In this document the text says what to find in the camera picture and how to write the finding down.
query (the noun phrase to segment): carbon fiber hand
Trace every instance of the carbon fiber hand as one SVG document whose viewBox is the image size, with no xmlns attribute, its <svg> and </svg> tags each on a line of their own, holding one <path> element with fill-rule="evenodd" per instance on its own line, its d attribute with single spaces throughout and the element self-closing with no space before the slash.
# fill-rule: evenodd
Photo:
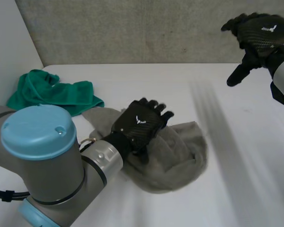
<svg viewBox="0 0 284 227">
<path fill-rule="evenodd" d="M 171 111 L 161 112 L 166 108 L 157 101 L 133 101 L 112 126 L 112 132 L 125 135 L 131 143 L 135 154 L 145 151 L 146 145 L 153 139 L 159 130 L 164 128 L 169 118 L 174 114 Z"/>
<path fill-rule="evenodd" d="M 231 31 L 240 48 L 245 50 L 242 64 L 227 79 L 228 86 L 239 84 L 252 69 L 261 67 L 268 68 L 273 77 L 276 68 L 284 61 L 284 18 L 278 15 L 241 14 L 229 20 L 221 30 Z M 284 95 L 273 83 L 271 91 L 273 98 L 284 104 Z"/>
</svg>

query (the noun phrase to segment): white tabletop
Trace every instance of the white tabletop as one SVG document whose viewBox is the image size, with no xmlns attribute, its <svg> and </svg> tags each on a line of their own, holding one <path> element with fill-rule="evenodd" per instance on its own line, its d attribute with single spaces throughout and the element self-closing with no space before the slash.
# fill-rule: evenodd
<svg viewBox="0 0 284 227">
<path fill-rule="evenodd" d="M 272 99 L 271 78 L 255 70 L 227 87 L 236 64 L 53 65 L 44 70 L 61 82 L 93 82 L 106 107 L 157 99 L 175 116 L 169 125 L 197 121 L 208 167 L 176 192 L 146 193 L 120 173 L 73 224 L 74 227 L 284 227 L 284 106 Z M 73 118 L 79 140 L 92 126 Z M 0 189 L 25 190 L 0 168 Z M 29 226 L 19 202 L 0 201 L 0 227 Z"/>
</svg>

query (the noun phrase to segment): white logo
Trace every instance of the white logo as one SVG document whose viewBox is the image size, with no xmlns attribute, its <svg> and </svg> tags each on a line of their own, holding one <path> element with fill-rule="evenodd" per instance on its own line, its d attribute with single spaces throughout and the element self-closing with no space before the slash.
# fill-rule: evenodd
<svg viewBox="0 0 284 227">
<path fill-rule="evenodd" d="M 145 124 L 146 123 L 146 121 L 140 121 L 139 119 L 138 119 L 138 116 L 136 116 L 136 120 L 137 120 L 137 124 Z"/>
<path fill-rule="evenodd" d="M 276 25 L 273 28 L 265 28 L 265 27 L 263 27 L 263 28 L 261 28 L 261 30 L 268 31 L 268 32 L 274 32 L 275 28 L 276 28 Z"/>
</svg>

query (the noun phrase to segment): concrete wall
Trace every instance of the concrete wall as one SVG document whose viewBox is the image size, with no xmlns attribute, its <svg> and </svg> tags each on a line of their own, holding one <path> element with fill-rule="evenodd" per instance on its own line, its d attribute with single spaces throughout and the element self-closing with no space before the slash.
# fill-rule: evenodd
<svg viewBox="0 0 284 227">
<path fill-rule="evenodd" d="M 220 28 L 284 0 L 16 0 L 44 65 L 240 62 Z"/>
</svg>

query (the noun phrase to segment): green towel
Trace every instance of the green towel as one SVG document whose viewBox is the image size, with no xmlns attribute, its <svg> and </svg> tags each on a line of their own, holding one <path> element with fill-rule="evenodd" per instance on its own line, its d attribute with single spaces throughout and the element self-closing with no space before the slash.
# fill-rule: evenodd
<svg viewBox="0 0 284 227">
<path fill-rule="evenodd" d="M 31 70 L 20 77 L 17 91 L 7 106 L 20 110 L 38 104 L 58 105 L 76 116 L 104 102 L 94 96 L 93 84 L 88 81 L 74 84 L 59 83 L 59 77 L 42 70 Z"/>
</svg>

